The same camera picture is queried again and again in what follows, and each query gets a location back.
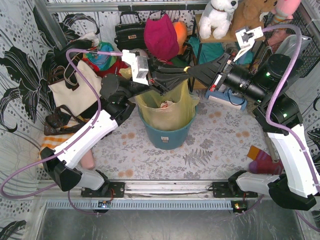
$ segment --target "metal rail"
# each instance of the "metal rail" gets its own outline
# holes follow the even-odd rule
[[[115,198],[123,200],[190,200],[190,201],[241,201],[238,198],[215,198],[212,191],[208,188],[212,185],[213,180],[110,180],[111,182],[125,182],[124,197]],[[53,184],[52,180],[41,180],[38,188],[44,188]],[[43,200],[62,200],[67,199],[67,193],[62,192],[56,186],[50,188],[38,197]],[[90,200],[109,200],[109,198],[83,198],[81,197],[81,188],[75,187],[70,191],[70,197],[73,201],[90,199]]]
[[[116,12],[156,10],[204,10],[207,0],[190,1],[119,1],[119,2],[66,2],[47,3],[50,13]]]

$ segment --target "teal cloth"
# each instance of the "teal cloth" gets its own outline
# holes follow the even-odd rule
[[[200,44],[199,39],[192,36],[190,37],[189,43],[192,46],[194,54],[197,56]],[[222,47],[222,44],[220,42],[203,43],[198,64],[204,64],[213,61],[220,57],[224,52],[224,48]],[[239,60],[236,61],[236,64],[250,64],[253,58],[253,52],[248,51],[245,55],[243,55]]]
[[[190,37],[189,43],[192,46],[194,54],[197,56],[200,44],[199,39],[192,36]],[[224,52],[224,48],[219,42],[203,43],[198,64],[204,64],[213,61],[224,54]]]

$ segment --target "gray surface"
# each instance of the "gray surface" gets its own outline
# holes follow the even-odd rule
[[[300,240],[292,210],[265,200],[245,216],[224,211],[110,210],[96,217],[47,210],[38,240]]]

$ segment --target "blue container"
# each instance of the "blue container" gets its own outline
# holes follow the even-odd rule
[[[176,149],[185,142],[190,126],[195,120],[196,115],[197,108],[195,109],[194,117],[191,119],[188,125],[174,131],[161,131],[146,123],[139,110],[139,116],[145,125],[146,133],[148,134],[150,141],[156,148],[163,150]]]

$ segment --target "metal bracket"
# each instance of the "metal bracket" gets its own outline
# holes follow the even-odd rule
[[[110,182],[108,191],[105,194],[101,194],[101,191],[92,190],[90,188],[83,187],[81,189],[81,196],[83,198],[123,198],[125,195],[125,183],[124,182]]]
[[[145,56],[136,56],[134,52],[122,50],[122,61],[130,64],[132,70],[132,81],[149,85],[146,78],[149,71],[148,60]]]
[[[240,51],[234,58],[234,62],[237,61],[241,56],[248,52],[255,44],[255,40],[264,36],[262,28],[256,27],[249,30],[248,27],[243,27],[235,32],[236,40],[240,46]]]
[[[245,198],[257,198],[258,193],[253,191],[241,191],[238,189],[235,195],[229,188],[228,181],[214,181],[211,185],[211,191],[215,198],[242,198],[245,194]]]

